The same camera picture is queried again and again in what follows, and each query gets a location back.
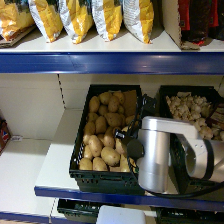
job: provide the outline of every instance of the chip bag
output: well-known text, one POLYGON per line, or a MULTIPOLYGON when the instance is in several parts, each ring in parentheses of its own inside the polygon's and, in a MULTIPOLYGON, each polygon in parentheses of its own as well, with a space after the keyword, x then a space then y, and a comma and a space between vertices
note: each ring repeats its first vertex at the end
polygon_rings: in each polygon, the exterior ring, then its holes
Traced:
POLYGON ((93 20, 98 34, 105 40, 113 40, 120 31, 122 8, 119 0, 92 0, 93 20))
POLYGON ((33 24, 27 0, 0 0, 0 35, 6 41, 15 39, 33 24))
POLYGON ((217 29, 216 39, 224 40, 224 1, 218 0, 218 21, 219 27, 217 29))
POLYGON ((46 42, 55 41, 63 28, 56 0, 28 1, 31 15, 46 42))
POLYGON ((150 0, 124 0, 124 24, 141 42, 150 43, 154 11, 150 0))
POLYGON ((93 25, 90 1, 59 0, 59 12, 67 34, 79 44, 93 25))
POLYGON ((178 0, 181 30, 190 30, 189 4, 190 0, 178 0))
POLYGON ((208 36, 211 4, 210 0, 191 0, 190 16, 190 42, 204 41, 208 36))

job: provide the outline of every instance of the blue shelf edge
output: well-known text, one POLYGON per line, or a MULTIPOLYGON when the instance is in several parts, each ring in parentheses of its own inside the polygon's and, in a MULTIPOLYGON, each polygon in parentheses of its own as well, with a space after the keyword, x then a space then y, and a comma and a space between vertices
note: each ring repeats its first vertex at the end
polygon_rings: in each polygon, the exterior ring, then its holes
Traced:
POLYGON ((46 223, 49 224, 50 217, 48 216, 37 216, 30 214, 0 212, 0 219, 8 221, 19 221, 19 222, 31 222, 31 223, 46 223))
POLYGON ((223 75, 224 52, 0 53, 0 73, 223 75))
POLYGON ((217 202, 194 199, 166 199, 155 196, 90 193, 45 187, 35 187, 34 191, 36 196, 43 197, 77 199, 82 201, 94 201, 101 203, 148 205, 152 207, 224 212, 224 201, 217 202))

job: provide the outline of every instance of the black plastic crate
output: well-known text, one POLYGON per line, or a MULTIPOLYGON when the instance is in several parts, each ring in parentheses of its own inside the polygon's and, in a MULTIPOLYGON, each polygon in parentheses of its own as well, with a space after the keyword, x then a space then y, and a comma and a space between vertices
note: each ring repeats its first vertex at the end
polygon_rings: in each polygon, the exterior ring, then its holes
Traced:
POLYGON ((103 92, 119 90, 122 92, 136 90, 137 97, 142 97, 139 85, 90 85, 70 161, 69 174, 71 178, 75 178, 81 191, 144 195, 145 191, 139 186, 131 173, 85 171, 78 169, 78 163, 83 157, 83 128, 86 124, 90 99, 103 92))
POLYGON ((224 213, 156 208, 158 224, 223 224, 224 213))
MULTIPOLYGON (((159 111, 161 117, 172 118, 172 114, 166 102, 166 96, 177 96, 178 92, 191 92, 192 96, 197 95, 206 97, 207 101, 211 102, 213 105, 218 103, 221 99, 221 96, 212 86, 161 86, 159 90, 159 111)), ((170 155, 178 184, 178 189, 181 194, 207 189, 216 185, 215 182, 191 178, 187 174, 185 165, 185 152, 175 134, 170 135, 170 155)), ((220 192, 223 192, 223 189, 210 193, 206 195, 206 197, 209 200, 216 200, 214 194, 218 195, 220 192)))
POLYGON ((120 204, 59 199, 57 211, 71 221, 96 223, 102 205, 121 206, 120 204))

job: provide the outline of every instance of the shelf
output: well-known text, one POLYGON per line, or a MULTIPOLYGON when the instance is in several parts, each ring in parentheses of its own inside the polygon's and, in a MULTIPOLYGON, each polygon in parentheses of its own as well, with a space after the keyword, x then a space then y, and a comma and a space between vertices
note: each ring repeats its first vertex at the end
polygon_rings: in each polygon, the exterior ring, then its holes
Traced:
POLYGON ((222 41, 208 39, 199 52, 183 52, 162 28, 154 28, 151 39, 152 44, 143 44, 122 28, 116 39, 104 42, 93 27, 78 45, 65 31, 45 43, 35 29, 12 48, 0 49, 0 73, 224 73, 222 41))
MULTIPOLYGON (((69 176, 70 159, 81 115, 82 111, 65 110, 35 184, 37 196, 224 212, 224 202, 209 201, 203 198, 200 200, 180 200, 164 199, 151 195, 81 192, 75 179, 69 176)), ((175 178, 172 167, 170 167, 167 193, 177 193, 175 186, 175 178)))
POLYGON ((49 145, 47 140, 8 142, 0 156, 0 219, 49 223, 55 199, 33 191, 49 145))

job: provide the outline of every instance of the white shelf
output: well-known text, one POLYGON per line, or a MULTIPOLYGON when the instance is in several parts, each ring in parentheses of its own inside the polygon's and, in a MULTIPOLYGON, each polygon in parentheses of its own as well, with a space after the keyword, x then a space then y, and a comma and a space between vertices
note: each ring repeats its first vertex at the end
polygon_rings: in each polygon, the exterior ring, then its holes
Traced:
MULTIPOLYGON (((119 204, 138 204, 171 208, 197 209, 205 211, 224 211, 223 198, 178 200, 164 199, 152 195, 116 195, 82 192, 74 178, 69 176, 70 159, 74 148, 82 111, 65 110, 56 135, 49 148, 44 164, 35 184, 37 196, 67 198, 119 204)), ((175 178, 170 167, 167 193, 176 194, 175 178)))
POLYGON ((0 157, 0 219, 49 223, 54 198, 36 197, 34 186, 50 143, 8 142, 0 157))
MULTIPOLYGON (((92 27, 80 44, 73 44, 65 30, 59 38, 46 43, 39 29, 34 29, 11 48, 0 49, 0 53, 32 52, 181 52, 171 37, 160 27, 154 27, 151 35, 152 44, 137 40, 124 26, 117 37, 105 42, 92 27)), ((200 52, 224 52, 224 42, 208 38, 200 52)))

